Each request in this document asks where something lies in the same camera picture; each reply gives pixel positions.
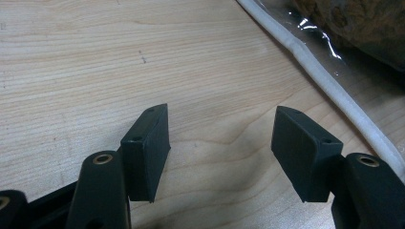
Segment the wood grain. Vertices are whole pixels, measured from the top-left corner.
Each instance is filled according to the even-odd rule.
[[[29,200],[160,103],[172,150],[157,201],[132,203],[137,228],[333,227],[269,148],[277,105],[372,152],[235,1],[2,1],[0,23],[0,187]]]

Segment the wooden table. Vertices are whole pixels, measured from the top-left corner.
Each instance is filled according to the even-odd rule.
[[[270,150],[277,105],[372,150],[294,58],[232,0],[0,3],[0,187],[39,198],[168,103],[172,150],[137,228],[332,228]]]

